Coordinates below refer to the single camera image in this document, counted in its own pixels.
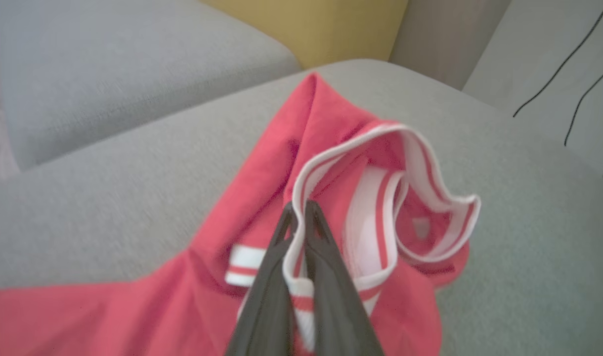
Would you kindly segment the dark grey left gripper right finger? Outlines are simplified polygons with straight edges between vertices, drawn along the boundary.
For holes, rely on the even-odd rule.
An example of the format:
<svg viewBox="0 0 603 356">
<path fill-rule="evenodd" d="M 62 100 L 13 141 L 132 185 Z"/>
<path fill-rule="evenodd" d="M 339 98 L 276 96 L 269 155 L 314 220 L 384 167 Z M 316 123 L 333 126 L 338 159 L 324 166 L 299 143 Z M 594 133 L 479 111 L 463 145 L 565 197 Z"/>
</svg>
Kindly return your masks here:
<svg viewBox="0 0 603 356">
<path fill-rule="evenodd" d="M 315 354 L 383 356 L 362 300 L 316 201 L 304 209 L 304 256 L 314 284 Z"/>
</svg>

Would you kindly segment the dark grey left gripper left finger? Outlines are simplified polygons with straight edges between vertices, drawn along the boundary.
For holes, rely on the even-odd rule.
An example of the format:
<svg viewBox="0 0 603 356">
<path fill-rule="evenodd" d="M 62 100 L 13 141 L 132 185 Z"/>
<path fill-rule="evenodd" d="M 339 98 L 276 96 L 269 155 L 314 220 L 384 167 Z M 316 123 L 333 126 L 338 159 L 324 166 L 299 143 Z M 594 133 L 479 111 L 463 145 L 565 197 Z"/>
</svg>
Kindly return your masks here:
<svg viewBox="0 0 603 356">
<path fill-rule="evenodd" d="M 227 356 L 294 355 L 294 311 L 283 259 L 298 222 L 292 203 L 284 206 L 256 279 L 227 345 Z"/>
</svg>

